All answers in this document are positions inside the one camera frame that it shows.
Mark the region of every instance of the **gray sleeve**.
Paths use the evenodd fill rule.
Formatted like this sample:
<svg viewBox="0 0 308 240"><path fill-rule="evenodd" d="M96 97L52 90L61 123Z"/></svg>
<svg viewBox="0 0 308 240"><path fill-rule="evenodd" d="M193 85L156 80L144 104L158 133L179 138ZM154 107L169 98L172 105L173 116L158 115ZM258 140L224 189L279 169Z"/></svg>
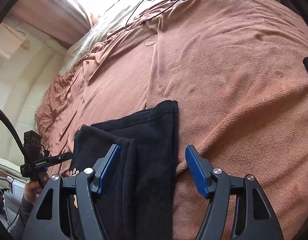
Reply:
<svg viewBox="0 0 308 240"><path fill-rule="evenodd" d="M22 239L25 225L27 223L27 220L29 218L29 215L32 209L33 209L33 205L27 202L23 196L22 203L20 205L19 217L16 221L15 226L9 232L15 240Z"/></svg>

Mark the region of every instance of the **black towel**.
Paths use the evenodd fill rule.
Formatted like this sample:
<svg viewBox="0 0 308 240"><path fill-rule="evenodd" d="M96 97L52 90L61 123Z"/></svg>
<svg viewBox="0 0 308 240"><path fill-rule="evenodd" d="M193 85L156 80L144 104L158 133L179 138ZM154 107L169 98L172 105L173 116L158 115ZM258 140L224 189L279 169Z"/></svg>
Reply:
<svg viewBox="0 0 308 240"><path fill-rule="evenodd" d="M95 198L109 240L172 239L172 206L178 150L178 106L164 101L147 109L91 126L74 139L70 175L92 167L112 144L121 157L109 191ZM75 235L84 239L71 199Z"/></svg>

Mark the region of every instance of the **brown bedsheet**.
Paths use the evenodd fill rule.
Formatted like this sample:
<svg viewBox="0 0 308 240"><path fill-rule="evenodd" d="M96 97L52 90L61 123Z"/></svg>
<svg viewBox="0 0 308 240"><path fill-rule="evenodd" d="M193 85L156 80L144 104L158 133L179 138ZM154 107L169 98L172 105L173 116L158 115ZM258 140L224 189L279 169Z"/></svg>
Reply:
<svg viewBox="0 0 308 240"><path fill-rule="evenodd" d="M145 26L114 32L55 78L37 113L43 143L58 155L73 150L82 124L177 100L174 239L194 239L207 206L184 158L194 144L214 167L257 177L289 240L308 216L307 41L303 20L272 0L179 2ZM69 164L49 174L68 175Z"/></svg>

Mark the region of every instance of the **wrinkled blanket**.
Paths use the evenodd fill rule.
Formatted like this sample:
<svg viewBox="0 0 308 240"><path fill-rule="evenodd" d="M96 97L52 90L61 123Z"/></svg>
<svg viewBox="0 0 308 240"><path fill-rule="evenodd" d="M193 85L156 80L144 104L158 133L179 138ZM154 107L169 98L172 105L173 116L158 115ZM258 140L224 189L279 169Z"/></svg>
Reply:
<svg viewBox="0 0 308 240"><path fill-rule="evenodd" d="M134 25L169 5L149 8ZM184 157L193 144L229 175L254 174L289 240L308 216L307 43L303 20L273 0L180 1L109 34L55 77L37 113L43 144L52 155L72 151L82 124L177 100L174 239L194 239L206 211ZM65 176L68 168L48 172Z"/></svg>

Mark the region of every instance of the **black bracket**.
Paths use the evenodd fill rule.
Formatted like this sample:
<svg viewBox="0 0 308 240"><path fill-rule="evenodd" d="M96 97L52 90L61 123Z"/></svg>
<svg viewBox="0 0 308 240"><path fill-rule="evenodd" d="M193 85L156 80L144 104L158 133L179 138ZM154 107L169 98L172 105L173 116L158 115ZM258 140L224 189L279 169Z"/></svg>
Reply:
<svg viewBox="0 0 308 240"><path fill-rule="evenodd" d="M196 240L221 240L230 195L236 195L231 240L283 240L275 212L253 175L229 176L201 158L193 145L185 158L198 192L210 200Z"/></svg>
<svg viewBox="0 0 308 240"><path fill-rule="evenodd" d="M62 178L51 176L34 206L23 234L24 240L68 240L71 236L69 196L76 195L79 216L86 240L106 240L106 231L93 204L93 192L102 196L111 183L111 178L120 160L120 147L113 144L104 158L93 168L86 168L77 176Z"/></svg>
<svg viewBox="0 0 308 240"><path fill-rule="evenodd" d="M24 178L31 180L37 179L36 174L42 179L48 167L70 160L73 157L71 152L49 157L49 150L45 148L42 150L41 136L33 130L24 133L24 149L34 166L34 170L24 158L24 164L20 166L20 173Z"/></svg>

